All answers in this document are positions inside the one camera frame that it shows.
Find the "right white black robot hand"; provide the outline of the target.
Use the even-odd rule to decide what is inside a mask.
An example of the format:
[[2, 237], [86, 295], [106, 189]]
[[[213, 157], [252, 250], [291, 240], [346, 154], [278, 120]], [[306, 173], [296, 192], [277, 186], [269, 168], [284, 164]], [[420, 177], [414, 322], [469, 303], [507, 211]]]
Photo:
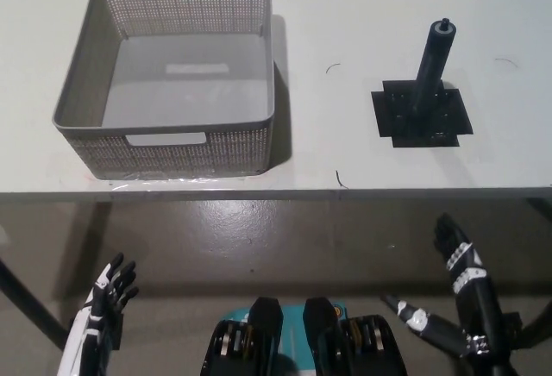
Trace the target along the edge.
[[381, 300], [411, 333], [447, 354], [508, 361], [511, 348], [491, 275], [474, 244], [447, 213], [437, 218], [434, 245], [448, 271], [460, 322], [452, 323], [393, 295]]

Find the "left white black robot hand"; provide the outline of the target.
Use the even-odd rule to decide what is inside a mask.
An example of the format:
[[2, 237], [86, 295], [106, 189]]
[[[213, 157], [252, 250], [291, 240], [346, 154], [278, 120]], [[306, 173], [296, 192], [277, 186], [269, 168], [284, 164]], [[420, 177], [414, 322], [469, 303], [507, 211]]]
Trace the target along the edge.
[[72, 321], [57, 371], [58, 376], [99, 376], [108, 372], [111, 353], [120, 348], [123, 309], [139, 289], [135, 263], [124, 264], [119, 253], [94, 282]]

